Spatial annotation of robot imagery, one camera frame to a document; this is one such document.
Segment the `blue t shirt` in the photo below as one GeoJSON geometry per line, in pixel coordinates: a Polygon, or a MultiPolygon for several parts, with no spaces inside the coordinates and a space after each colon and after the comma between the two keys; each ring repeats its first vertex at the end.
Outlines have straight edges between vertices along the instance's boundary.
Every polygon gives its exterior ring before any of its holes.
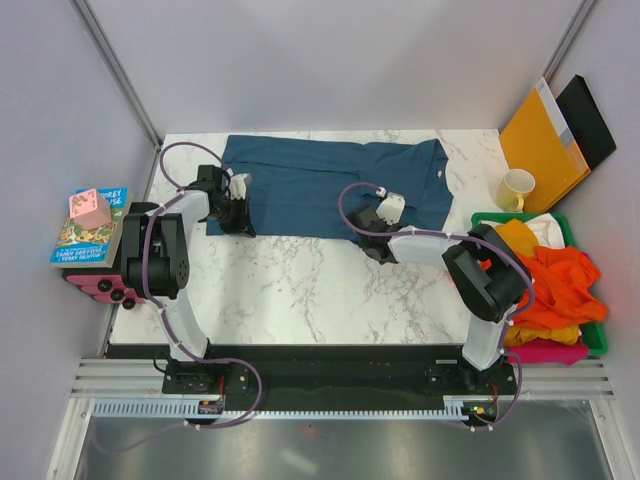
{"type": "Polygon", "coordinates": [[[448,157],[437,140],[359,144],[231,135],[222,159],[252,177],[249,212],[260,236],[356,242],[341,216],[376,206],[378,186],[404,197],[401,220],[419,228],[441,229],[453,202],[448,157]]]}

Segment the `orange t shirt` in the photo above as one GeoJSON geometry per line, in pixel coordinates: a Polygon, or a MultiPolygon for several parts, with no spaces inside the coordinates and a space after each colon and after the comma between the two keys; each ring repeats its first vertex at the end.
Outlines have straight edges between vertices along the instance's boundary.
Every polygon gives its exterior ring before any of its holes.
{"type": "Polygon", "coordinates": [[[587,254],[574,247],[509,246],[531,273],[535,289],[533,306],[515,316],[517,326],[551,330],[606,320],[608,307],[590,292],[601,272],[587,254]]]}

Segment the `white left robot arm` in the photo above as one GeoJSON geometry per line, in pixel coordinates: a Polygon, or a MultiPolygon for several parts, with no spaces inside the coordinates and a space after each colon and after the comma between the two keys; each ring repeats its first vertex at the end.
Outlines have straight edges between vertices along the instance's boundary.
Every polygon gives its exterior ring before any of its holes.
{"type": "Polygon", "coordinates": [[[205,360],[209,339],[199,326],[187,294],[189,243],[198,223],[213,220],[227,235],[256,236],[249,210],[249,174],[214,165],[198,167],[197,178],[163,205],[134,202],[123,218],[120,273],[126,287],[160,314],[170,357],[193,361],[185,382],[208,393],[219,369],[205,360]]]}

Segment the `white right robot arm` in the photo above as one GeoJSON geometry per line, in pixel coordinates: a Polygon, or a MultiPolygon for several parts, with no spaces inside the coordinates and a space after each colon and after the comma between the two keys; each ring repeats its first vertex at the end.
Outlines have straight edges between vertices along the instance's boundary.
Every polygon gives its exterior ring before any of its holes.
{"type": "Polygon", "coordinates": [[[360,248],[379,263],[425,264],[448,272],[471,313],[459,384],[473,394],[489,387],[508,324],[525,297],[535,298],[531,273],[496,230],[478,225],[465,234],[446,234],[391,225],[371,207],[343,219],[359,235],[360,248]]]}

